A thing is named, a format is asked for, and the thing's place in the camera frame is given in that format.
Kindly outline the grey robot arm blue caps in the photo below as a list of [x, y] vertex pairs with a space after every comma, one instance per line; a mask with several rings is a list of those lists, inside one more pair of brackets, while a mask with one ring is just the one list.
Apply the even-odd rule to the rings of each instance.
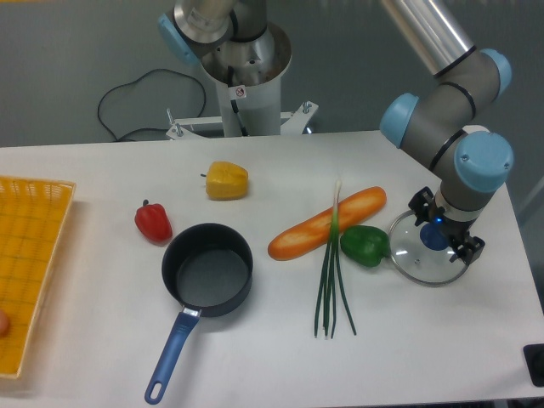
[[[425, 98], [405, 93], [384, 112], [380, 131], [435, 174], [436, 192], [410, 201], [416, 223], [435, 230], [470, 264], [484, 248], [470, 227], [513, 164], [499, 134], [465, 126], [509, 86], [512, 69], [492, 49], [477, 48], [441, 1], [386, 1], [383, 7], [412, 46], [437, 88]], [[292, 58], [285, 32], [269, 22], [263, 1], [179, 1], [158, 30], [185, 64], [201, 65], [216, 85], [224, 135], [297, 134], [305, 120], [281, 120], [281, 76]]]

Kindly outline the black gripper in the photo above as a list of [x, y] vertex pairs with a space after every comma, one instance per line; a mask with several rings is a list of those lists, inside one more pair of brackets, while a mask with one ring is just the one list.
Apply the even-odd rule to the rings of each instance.
[[431, 241], [449, 242], [453, 250], [449, 261], [454, 263], [461, 260], [465, 265], [471, 265], [484, 250], [485, 241], [477, 236], [465, 234], [470, 229], [470, 222], [457, 221], [449, 217], [444, 207], [432, 204], [433, 198], [434, 194], [428, 187], [422, 188], [411, 198], [408, 207], [416, 217], [414, 225], [419, 226], [428, 222], [427, 233]]

